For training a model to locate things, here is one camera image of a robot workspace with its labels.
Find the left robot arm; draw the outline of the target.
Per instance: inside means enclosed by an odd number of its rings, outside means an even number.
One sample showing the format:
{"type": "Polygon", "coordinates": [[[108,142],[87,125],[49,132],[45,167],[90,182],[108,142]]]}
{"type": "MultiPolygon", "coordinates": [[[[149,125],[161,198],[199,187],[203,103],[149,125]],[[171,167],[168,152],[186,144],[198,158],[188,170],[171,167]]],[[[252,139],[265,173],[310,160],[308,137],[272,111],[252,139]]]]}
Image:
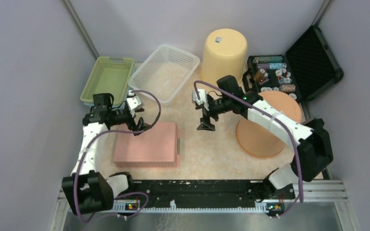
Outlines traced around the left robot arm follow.
{"type": "Polygon", "coordinates": [[[114,132],[112,126],[126,125],[126,134],[140,135],[156,124],[148,125],[143,118],[135,120],[136,113],[144,111],[138,93],[130,90],[121,109],[113,106],[111,93],[93,95],[93,105],[82,120],[83,139],[77,162],[70,176],[62,179],[71,211],[80,219],[84,214],[110,210],[118,195],[129,199],[135,193],[130,173],[115,173],[106,179],[100,167],[106,135],[114,132]]]}

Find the pink plastic basket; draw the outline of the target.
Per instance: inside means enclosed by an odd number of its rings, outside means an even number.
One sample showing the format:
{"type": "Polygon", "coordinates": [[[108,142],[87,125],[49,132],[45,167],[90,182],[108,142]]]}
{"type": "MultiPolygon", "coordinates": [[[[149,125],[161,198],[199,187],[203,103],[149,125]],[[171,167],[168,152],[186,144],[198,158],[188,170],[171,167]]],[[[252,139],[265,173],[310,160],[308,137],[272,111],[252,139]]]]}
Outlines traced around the pink plastic basket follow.
{"type": "Polygon", "coordinates": [[[158,122],[140,135],[119,133],[113,161],[122,168],[175,168],[180,159],[180,130],[174,122],[158,122]]]}

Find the yellow capybara bucket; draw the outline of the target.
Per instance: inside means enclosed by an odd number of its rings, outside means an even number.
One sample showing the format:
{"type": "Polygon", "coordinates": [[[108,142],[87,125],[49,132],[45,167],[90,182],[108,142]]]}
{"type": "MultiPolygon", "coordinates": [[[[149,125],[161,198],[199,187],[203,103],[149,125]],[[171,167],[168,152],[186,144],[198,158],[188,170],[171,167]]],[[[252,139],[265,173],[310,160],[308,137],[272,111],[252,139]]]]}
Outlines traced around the yellow capybara bucket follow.
{"type": "Polygon", "coordinates": [[[221,28],[211,32],[204,44],[201,79],[215,85],[218,79],[231,75],[240,83],[247,51],[247,40],[239,31],[221,28]]]}

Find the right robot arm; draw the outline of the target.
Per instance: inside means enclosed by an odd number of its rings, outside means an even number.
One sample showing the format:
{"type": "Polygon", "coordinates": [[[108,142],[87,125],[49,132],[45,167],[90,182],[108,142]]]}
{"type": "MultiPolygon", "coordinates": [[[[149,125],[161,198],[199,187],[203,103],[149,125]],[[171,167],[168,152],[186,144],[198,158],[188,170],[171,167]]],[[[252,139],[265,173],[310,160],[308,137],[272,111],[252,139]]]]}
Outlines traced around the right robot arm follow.
{"type": "Polygon", "coordinates": [[[321,118],[304,124],[295,122],[258,93],[244,92],[234,76],[219,79],[216,87],[204,81],[194,82],[198,83],[221,93],[214,99],[204,89],[194,87],[192,101],[197,110],[202,110],[198,130],[214,131],[211,119],[217,121],[220,114],[233,112],[263,127],[294,151],[290,164],[274,170],[264,179],[263,191],[267,197],[277,198],[284,187],[293,183],[298,183],[302,190],[304,182],[311,182],[333,161],[330,136],[321,118]]]}

